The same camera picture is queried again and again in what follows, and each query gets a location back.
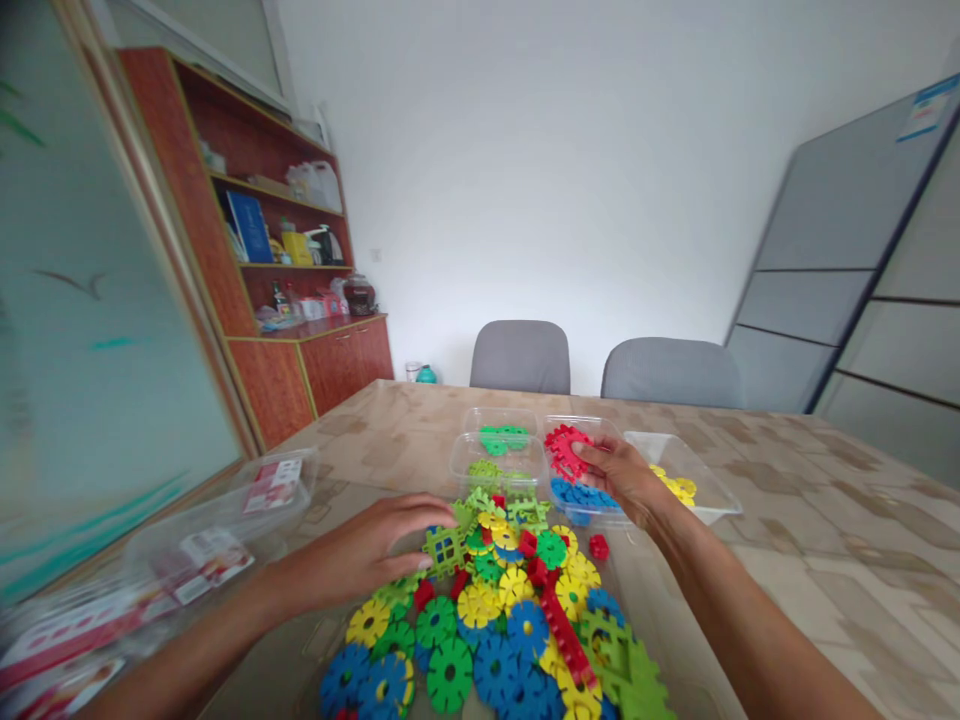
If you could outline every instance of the bottle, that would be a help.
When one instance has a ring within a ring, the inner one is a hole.
[[[273,281],[273,306],[277,309],[277,312],[280,313],[281,317],[290,317],[290,303],[287,301],[287,296],[280,290],[279,280]]]
[[[424,365],[420,368],[420,373],[417,375],[417,382],[432,383],[437,384],[437,374],[430,369],[429,365]]]

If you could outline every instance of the white wall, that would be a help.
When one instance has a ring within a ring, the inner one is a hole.
[[[486,322],[545,319],[591,395],[622,340],[723,342],[792,150],[937,80],[960,31],[952,0],[280,5],[398,377],[466,384]]]

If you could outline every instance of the hand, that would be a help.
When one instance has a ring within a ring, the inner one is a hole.
[[[431,525],[457,526],[450,506],[430,493],[378,500],[264,572],[264,585],[284,619],[338,605],[425,570],[422,552],[390,556],[397,541]]]
[[[596,447],[578,442],[570,447],[590,463],[581,482],[609,493],[638,527],[645,529],[653,511],[663,503],[679,502],[639,451],[625,440],[598,437]]]

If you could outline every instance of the frosted glass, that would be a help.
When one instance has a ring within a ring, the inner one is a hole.
[[[46,2],[0,10],[0,599],[34,592],[240,457]]]

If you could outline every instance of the yellow box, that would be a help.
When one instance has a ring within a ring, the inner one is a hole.
[[[303,233],[283,233],[283,249],[287,251],[294,265],[313,265],[313,256],[307,247],[307,236]]]

